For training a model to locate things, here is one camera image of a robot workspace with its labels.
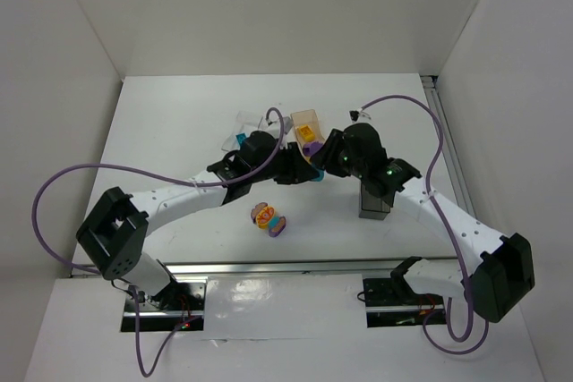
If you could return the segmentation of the teal rectangular lego brick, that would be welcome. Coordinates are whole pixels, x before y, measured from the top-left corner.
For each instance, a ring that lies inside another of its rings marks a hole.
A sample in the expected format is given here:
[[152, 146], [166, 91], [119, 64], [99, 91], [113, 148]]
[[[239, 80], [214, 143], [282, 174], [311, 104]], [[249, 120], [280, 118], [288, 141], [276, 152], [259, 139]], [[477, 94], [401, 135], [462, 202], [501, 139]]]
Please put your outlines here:
[[247, 139], [247, 136], [244, 133], [236, 134], [236, 140], [239, 145], [242, 145], [243, 142]]

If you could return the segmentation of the purple rounded lego brick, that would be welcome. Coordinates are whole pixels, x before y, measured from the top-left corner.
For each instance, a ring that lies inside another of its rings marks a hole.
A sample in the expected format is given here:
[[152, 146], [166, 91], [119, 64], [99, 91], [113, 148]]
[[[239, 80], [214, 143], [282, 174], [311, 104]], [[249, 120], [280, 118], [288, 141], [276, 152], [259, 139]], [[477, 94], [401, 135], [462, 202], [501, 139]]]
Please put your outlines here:
[[320, 141], [312, 141], [312, 142], [307, 142], [304, 143], [303, 145], [303, 155], [307, 158], [311, 158], [312, 156], [314, 156], [317, 152], [319, 152], [321, 150], [323, 146], [323, 143]]

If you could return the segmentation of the yellow square lego brick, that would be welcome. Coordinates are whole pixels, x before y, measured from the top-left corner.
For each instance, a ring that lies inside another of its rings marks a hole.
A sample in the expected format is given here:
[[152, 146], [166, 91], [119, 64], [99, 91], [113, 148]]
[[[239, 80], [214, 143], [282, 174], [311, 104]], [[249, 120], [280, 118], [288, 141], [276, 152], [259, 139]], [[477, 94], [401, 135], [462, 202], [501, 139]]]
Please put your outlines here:
[[301, 139], [305, 142], [313, 142], [315, 141], [316, 137], [312, 127], [308, 124], [303, 124], [296, 127], [298, 134], [300, 135]]

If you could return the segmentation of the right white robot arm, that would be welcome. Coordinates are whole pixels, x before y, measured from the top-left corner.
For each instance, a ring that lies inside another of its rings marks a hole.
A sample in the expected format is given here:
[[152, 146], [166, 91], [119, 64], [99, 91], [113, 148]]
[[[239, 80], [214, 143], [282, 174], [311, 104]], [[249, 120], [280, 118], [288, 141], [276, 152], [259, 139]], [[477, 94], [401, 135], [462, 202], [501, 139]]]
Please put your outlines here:
[[532, 248], [525, 237], [483, 224], [433, 188], [415, 167], [388, 157], [368, 123], [333, 130], [311, 162], [328, 174], [359, 179], [374, 197], [452, 246], [453, 260], [413, 256], [392, 270], [394, 289], [403, 297], [464, 299], [482, 319], [498, 323], [535, 287]]

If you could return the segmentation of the small teal lego brick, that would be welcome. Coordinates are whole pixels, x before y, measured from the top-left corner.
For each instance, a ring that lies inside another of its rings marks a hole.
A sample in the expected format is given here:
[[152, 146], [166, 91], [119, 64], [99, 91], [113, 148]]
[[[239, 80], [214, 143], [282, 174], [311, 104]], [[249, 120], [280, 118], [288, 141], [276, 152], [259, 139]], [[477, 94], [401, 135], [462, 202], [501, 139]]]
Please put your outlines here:
[[272, 228], [274, 228], [279, 221], [279, 217], [278, 216], [274, 216], [270, 219], [270, 221], [268, 222], [267, 228], [270, 230]]

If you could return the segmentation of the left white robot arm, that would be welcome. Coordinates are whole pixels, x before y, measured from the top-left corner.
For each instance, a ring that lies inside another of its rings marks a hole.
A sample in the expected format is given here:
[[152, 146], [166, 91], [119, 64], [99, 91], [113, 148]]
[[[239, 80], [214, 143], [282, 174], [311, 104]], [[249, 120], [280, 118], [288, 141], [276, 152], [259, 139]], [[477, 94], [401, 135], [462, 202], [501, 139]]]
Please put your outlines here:
[[104, 279], [123, 280], [164, 309], [189, 290], [163, 263], [144, 252], [145, 239], [180, 218], [242, 198], [255, 183], [272, 180], [292, 185], [319, 177], [296, 143], [283, 149], [276, 145], [269, 133], [253, 132], [239, 149], [183, 185], [133, 194], [111, 188], [89, 212], [76, 239]]

